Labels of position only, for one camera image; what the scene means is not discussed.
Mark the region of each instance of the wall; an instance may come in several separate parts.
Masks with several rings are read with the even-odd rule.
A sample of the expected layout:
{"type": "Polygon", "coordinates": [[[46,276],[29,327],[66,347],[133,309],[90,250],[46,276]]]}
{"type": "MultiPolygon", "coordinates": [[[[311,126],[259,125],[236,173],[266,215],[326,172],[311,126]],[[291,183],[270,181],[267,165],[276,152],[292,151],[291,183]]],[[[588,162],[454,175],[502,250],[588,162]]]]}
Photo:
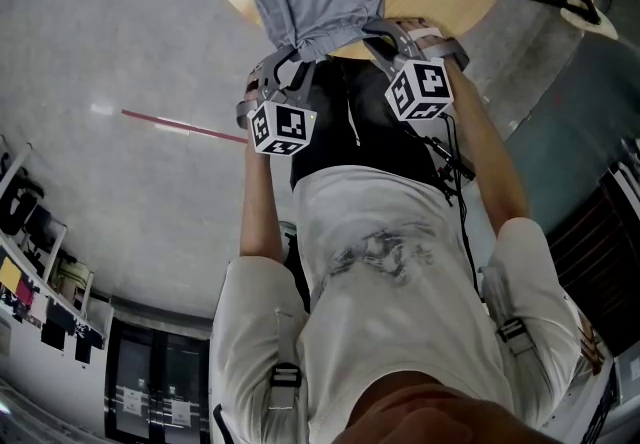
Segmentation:
{"type": "Polygon", "coordinates": [[[107,346],[92,348],[90,364],[83,364],[75,360],[74,337],[67,335],[60,351],[41,343],[33,325],[19,323],[3,310],[0,318],[11,326],[10,351],[0,356],[0,375],[54,416],[103,436],[107,346]]]}

